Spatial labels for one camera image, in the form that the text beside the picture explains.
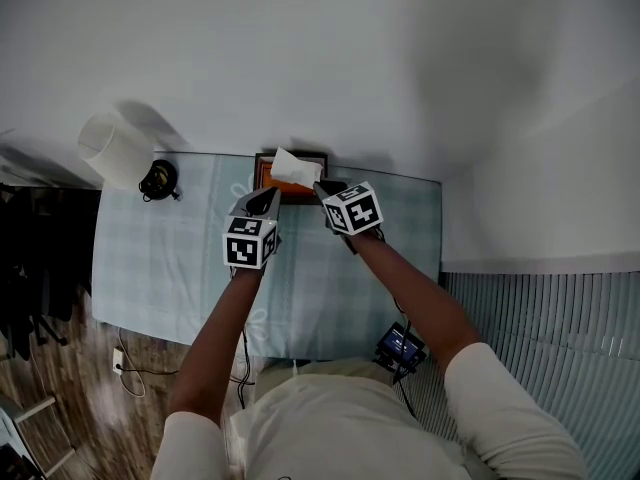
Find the corrugated panel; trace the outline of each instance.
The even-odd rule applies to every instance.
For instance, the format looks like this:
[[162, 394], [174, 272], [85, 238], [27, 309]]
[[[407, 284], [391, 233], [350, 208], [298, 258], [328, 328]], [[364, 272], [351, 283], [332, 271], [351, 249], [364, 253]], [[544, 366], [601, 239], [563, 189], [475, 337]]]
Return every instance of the corrugated panel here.
[[[444, 287], [536, 402], [580, 445], [594, 479], [640, 469], [640, 273], [446, 274]], [[405, 388], [425, 429], [456, 439], [432, 360]]]

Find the light blue checkered tablecloth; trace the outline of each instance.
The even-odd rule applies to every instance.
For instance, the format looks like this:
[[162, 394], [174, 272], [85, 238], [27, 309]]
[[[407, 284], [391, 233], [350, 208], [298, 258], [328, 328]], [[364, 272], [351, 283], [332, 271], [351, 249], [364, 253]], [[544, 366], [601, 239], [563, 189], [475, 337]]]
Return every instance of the light blue checkered tablecloth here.
[[[145, 203], [104, 187], [93, 258], [93, 316], [132, 331], [190, 344], [229, 282], [222, 225], [253, 189], [253, 158], [167, 153], [182, 200]], [[440, 264], [438, 183], [334, 167], [368, 181], [387, 242], [436, 279]], [[250, 353], [299, 359], [369, 357], [398, 319], [393, 299], [362, 260], [324, 227], [319, 206], [286, 206], [282, 245], [269, 260], [247, 322]]]

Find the tissue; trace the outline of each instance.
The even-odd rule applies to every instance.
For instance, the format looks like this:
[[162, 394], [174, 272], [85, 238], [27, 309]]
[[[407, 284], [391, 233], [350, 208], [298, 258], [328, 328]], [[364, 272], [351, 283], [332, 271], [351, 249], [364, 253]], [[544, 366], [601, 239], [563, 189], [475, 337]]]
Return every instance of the tissue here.
[[297, 183], [313, 190], [313, 184], [320, 181], [322, 166], [315, 162], [298, 160], [288, 151], [278, 148], [271, 165], [271, 177], [286, 183]]

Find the device screen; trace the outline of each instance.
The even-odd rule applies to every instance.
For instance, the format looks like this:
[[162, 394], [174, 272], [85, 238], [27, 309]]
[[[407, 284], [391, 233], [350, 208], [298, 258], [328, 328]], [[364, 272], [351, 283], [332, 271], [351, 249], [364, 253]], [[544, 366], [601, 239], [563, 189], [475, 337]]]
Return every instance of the device screen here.
[[[391, 329], [391, 332], [384, 340], [384, 344], [397, 355], [400, 355], [400, 347], [402, 347], [402, 333], [395, 329]], [[402, 355], [402, 358], [405, 361], [409, 361], [417, 351], [418, 347], [409, 341], [409, 336], [407, 336], [407, 339], [404, 342], [404, 354]]]

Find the person's right arm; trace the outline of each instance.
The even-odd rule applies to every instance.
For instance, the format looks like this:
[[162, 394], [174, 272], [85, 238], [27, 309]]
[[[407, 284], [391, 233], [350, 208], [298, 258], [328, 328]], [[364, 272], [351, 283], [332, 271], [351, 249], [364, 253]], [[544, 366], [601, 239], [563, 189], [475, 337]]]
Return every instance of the person's right arm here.
[[375, 236], [349, 240], [434, 355], [458, 435], [480, 459], [500, 478], [586, 478], [573, 439], [482, 343], [462, 306]]

